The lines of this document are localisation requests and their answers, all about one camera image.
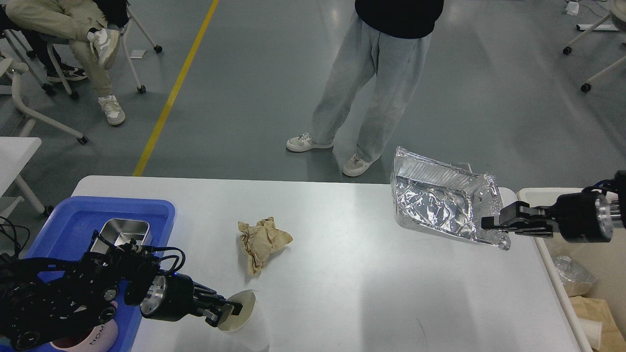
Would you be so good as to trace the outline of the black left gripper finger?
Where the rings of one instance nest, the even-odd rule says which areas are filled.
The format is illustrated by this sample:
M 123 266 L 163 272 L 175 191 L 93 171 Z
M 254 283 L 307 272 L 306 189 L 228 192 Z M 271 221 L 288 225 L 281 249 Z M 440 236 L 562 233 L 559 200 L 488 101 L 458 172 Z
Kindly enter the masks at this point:
M 197 316 L 229 316 L 240 315 L 243 310 L 241 303 L 232 302 L 219 295 L 215 290 L 194 282 L 194 306 Z
M 197 317 L 204 317 L 205 322 L 217 328 L 223 323 L 225 318 L 225 310 L 223 306 L 210 306 L 208 308 L 197 308 L 194 310 L 194 315 Z

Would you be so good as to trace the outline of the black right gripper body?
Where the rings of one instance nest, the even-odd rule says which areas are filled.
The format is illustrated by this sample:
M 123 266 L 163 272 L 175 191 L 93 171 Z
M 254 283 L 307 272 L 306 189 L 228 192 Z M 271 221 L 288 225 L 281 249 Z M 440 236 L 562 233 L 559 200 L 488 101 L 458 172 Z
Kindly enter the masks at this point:
M 550 206 L 550 218 L 569 243 L 607 243 L 612 240 L 610 203 L 599 192 L 561 195 Z

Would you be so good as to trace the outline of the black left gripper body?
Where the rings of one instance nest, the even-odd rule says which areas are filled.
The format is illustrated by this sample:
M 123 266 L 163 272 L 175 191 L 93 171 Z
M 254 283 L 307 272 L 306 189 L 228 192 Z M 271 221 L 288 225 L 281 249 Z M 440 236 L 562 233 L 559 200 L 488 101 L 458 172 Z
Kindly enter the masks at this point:
M 194 281 L 185 274 L 158 275 L 140 304 L 143 318 L 175 322 L 194 312 Z

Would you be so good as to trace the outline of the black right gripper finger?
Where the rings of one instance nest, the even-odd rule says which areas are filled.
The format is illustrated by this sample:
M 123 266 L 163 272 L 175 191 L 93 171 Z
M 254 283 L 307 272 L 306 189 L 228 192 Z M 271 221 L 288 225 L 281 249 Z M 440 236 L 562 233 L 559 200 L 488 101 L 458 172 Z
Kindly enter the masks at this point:
M 557 225 L 548 207 L 531 207 L 526 202 L 514 202 L 498 214 L 481 219 L 481 229 L 501 231 L 552 231 Z
M 527 229 L 513 229 L 513 232 L 518 235 L 550 239 L 554 237 L 552 227 L 535 227 Z

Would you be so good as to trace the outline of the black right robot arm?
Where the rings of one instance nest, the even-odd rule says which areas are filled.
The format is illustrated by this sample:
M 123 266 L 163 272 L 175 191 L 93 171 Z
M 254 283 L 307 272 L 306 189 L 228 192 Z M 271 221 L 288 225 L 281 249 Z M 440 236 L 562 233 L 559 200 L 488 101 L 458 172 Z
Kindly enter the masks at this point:
M 560 195 L 553 205 L 532 207 L 520 200 L 496 216 L 481 219 L 481 229 L 513 232 L 535 238 L 561 234 L 569 243 L 607 243 L 613 230 L 625 227 L 624 170 L 578 193 Z

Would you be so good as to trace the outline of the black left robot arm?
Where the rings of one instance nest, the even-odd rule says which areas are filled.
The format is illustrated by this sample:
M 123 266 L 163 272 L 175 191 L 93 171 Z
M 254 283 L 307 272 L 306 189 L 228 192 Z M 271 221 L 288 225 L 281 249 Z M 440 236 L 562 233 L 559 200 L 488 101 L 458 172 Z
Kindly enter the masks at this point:
M 139 306 L 143 318 L 175 322 L 186 315 L 204 317 L 215 328 L 243 305 L 179 273 L 183 250 L 135 240 L 116 245 L 101 232 L 79 260 L 1 256 L 1 334 L 16 351 L 67 338 L 111 321 L 119 283 L 127 282 L 124 301 Z

